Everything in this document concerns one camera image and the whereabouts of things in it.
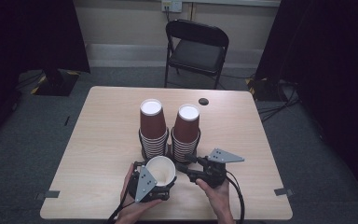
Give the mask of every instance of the hand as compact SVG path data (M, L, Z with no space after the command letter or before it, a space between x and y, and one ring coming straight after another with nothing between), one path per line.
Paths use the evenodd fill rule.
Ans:
M212 189L205 181L197 179L196 183L205 191L209 203L217 216L219 224L233 224L234 218L229 207L229 187L228 180L225 180L221 186Z
M131 164L130 169L127 172L127 175L124 179L124 185L123 185L123 189L121 190L120 200L122 200L124 197L124 193L130 181L132 171L133 171L133 164ZM130 196L130 194L127 194L123 206L126 206L133 202L134 199ZM120 213L118 213L116 224L135 223L146 210L156 206L161 202L162 200L154 200L148 203L133 203L130 206L125 207L123 210L120 211Z

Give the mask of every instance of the wooden table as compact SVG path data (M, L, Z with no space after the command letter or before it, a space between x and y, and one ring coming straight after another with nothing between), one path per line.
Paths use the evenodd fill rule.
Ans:
M58 190L60 195L46 198L42 218L109 218L119 204L131 162L143 160L139 113L141 102L148 98L162 102L170 129L180 105L199 106L199 156L220 147L245 158L244 162L227 164L241 186L245 219L292 217L287 196L275 195L275 189L283 188L281 177L249 92L93 87L49 189ZM207 98L209 104L199 105L199 98ZM201 166L190 164L189 168L200 170ZM230 207L239 219L240 202L231 185ZM177 172L171 198L147 211L142 220L183 219L216 217L204 192Z

